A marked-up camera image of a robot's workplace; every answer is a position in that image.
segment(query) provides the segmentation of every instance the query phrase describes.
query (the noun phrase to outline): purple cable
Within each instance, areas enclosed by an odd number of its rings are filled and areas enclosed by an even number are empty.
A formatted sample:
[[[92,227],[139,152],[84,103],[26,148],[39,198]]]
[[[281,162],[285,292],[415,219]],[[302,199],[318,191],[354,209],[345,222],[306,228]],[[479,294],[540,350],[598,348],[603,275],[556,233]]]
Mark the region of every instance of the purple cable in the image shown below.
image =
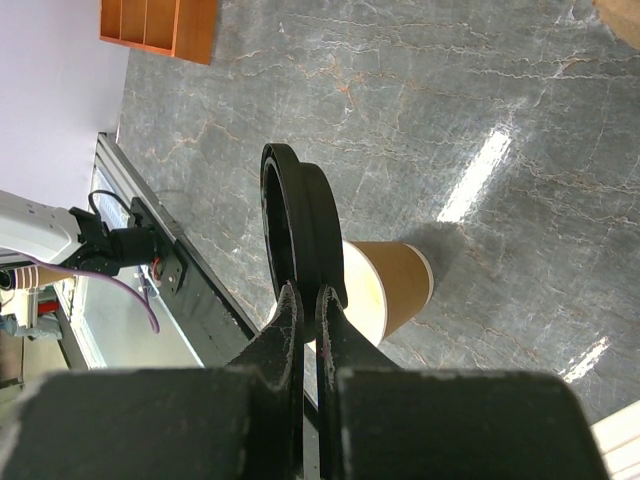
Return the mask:
[[[151,309],[151,305],[149,305],[148,302],[145,302],[144,298],[138,295],[138,293],[126,283],[121,282],[116,278],[111,278],[109,275],[105,275],[103,273],[84,272],[82,270],[74,270],[73,268],[66,268],[66,267],[61,267],[59,265],[51,265],[45,262],[41,262],[37,258],[33,258],[28,255],[24,255],[24,257],[29,259],[34,264],[40,267],[46,268],[48,270],[53,270],[54,272],[70,273],[71,275],[82,275],[89,278],[97,278],[123,289],[125,292],[129,293],[132,297],[134,297],[136,301],[140,303],[144,307],[144,309],[147,311],[147,315],[149,315],[149,323],[151,324],[151,329],[153,330],[153,333],[160,333],[160,324],[158,323],[158,317],[156,317],[156,314],[153,313],[153,310]]]

